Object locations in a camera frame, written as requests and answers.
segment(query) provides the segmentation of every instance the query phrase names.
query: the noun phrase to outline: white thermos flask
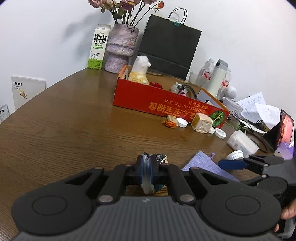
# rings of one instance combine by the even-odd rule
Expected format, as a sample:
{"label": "white thermos flask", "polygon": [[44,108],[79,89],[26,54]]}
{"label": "white thermos flask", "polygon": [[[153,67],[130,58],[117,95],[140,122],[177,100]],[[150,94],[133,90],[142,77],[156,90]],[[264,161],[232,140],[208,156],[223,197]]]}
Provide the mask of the white thermos flask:
{"label": "white thermos flask", "polygon": [[205,88],[212,96],[216,97],[216,94],[218,93],[222,81],[226,75],[227,68],[228,64],[225,61],[222,59],[217,61],[211,79]]}

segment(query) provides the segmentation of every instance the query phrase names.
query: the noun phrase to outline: plush toy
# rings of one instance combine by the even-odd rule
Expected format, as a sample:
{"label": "plush toy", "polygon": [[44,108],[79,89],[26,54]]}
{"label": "plush toy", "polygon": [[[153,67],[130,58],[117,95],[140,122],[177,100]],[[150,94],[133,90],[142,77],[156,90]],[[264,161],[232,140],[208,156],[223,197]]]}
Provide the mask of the plush toy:
{"label": "plush toy", "polygon": [[146,56],[138,56],[135,63],[133,64],[133,68],[128,80],[144,85],[149,85],[146,73],[150,66],[151,64],[149,63],[149,59]]}

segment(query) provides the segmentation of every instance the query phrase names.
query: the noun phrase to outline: milk carton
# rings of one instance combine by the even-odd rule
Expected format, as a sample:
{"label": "milk carton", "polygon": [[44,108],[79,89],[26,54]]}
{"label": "milk carton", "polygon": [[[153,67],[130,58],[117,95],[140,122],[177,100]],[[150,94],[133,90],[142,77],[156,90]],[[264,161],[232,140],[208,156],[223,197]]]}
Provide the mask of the milk carton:
{"label": "milk carton", "polygon": [[89,54],[89,63],[87,65],[88,68],[102,69],[110,29],[111,25],[109,24],[99,24],[95,29],[91,43],[91,52]]}

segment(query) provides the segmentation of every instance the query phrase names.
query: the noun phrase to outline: clear water bottle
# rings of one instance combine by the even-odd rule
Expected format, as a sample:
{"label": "clear water bottle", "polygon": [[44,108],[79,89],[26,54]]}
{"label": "clear water bottle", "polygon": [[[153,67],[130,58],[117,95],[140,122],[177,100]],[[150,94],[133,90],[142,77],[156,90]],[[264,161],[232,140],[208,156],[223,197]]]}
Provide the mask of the clear water bottle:
{"label": "clear water bottle", "polygon": [[229,82],[231,80],[231,69],[230,68],[227,68],[227,71],[226,71],[226,75],[222,81],[222,84],[219,88],[219,91],[216,95],[216,99],[217,100],[222,100],[224,95],[225,95],[225,91],[227,89],[227,87],[229,86]]}
{"label": "clear water bottle", "polygon": [[205,87],[211,79],[212,73],[214,71],[214,62],[215,60],[210,58],[209,61],[207,61],[205,65],[201,68],[195,83],[192,84],[200,87]]}

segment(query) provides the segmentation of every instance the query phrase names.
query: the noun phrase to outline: white bottle cap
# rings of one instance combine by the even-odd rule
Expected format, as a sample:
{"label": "white bottle cap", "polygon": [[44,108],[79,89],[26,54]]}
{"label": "white bottle cap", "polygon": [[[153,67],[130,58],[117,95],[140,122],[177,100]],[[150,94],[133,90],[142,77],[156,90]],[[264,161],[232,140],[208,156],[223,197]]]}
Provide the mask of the white bottle cap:
{"label": "white bottle cap", "polygon": [[219,128],[215,129],[215,135],[221,139],[225,139],[225,137],[226,137],[226,133]]}
{"label": "white bottle cap", "polygon": [[241,150],[234,151],[227,156],[228,160],[237,160],[239,158],[244,158],[244,153]]}
{"label": "white bottle cap", "polygon": [[185,128],[188,125],[188,122],[182,118],[177,118],[177,121],[179,122],[179,127]]}
{"label": "white bottle cap", "polygon": [[210,133],[210,134],[214,134],[214,133],[215,133],[215,129],[214,129],[214,127],[211,126],[211,128],[209,129],[209,133]]}

